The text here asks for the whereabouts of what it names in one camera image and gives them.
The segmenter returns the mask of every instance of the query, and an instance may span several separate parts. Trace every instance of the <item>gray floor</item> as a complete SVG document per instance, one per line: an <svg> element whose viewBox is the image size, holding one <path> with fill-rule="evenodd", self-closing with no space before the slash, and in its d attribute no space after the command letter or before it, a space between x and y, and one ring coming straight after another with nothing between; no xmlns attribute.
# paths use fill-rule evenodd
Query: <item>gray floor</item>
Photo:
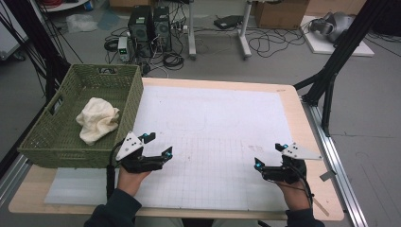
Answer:
<svg viewBox="0 0 401 227"><path fill-rule="evenodd" d="M60 18L69 13L87 12L67 10L60 14ZM95 10L90 14L99 21L103 11ZM104 38L126 24L127 20L120 19L109 30L65 34L65 38L85 63L104 63ZM330 130L369 226L398 226L401 220L401 178L398 176L401 172L398 133L401 128L398 119L401 61L383 48L365 42L375 56L352 57L340 71L333 97ZM401 54L401 44L377 42ZM64 46L68 61L78 63L72 51ZM253 52L250 59L243 61L233 33L200 33L197 47L199 55L195 61L187 58L185 47L184 68L167 71L171 79L295 84L319 72L329 58L328 55L312 54L307 44L303 44L291 45L268 59ZM3 158L40 110L44 98L30 61L0 62L0 69L0 158ZM149 76L165 78L166 72L156 69ZM307 89L303 89L299 94L306 92ZM81 226L88 218L12 214L8 211L8 203L6 201L0 208L2 226ZM285 226L282 221L270 224ZM351 226L349 218L325 224Z"/></svg>

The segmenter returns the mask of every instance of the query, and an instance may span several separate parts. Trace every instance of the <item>dark sleeve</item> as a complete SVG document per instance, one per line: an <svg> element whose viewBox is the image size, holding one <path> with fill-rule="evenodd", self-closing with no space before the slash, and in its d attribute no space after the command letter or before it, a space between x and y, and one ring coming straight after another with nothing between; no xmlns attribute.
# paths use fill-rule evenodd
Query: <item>dark sleeve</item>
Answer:
<svg viewBox="0 0 401 227"><path fill-rule="evenodd" d="M133 226L132 218L141 207L134 197L116 188L106 205L99 205L84 226Z"/></svg>
<svg viewBox="0 0 401 227"><path fill-rule="evenodd" d="M324 224L313 217L312 209L286 211L288 227L324 227Z"/></svg>

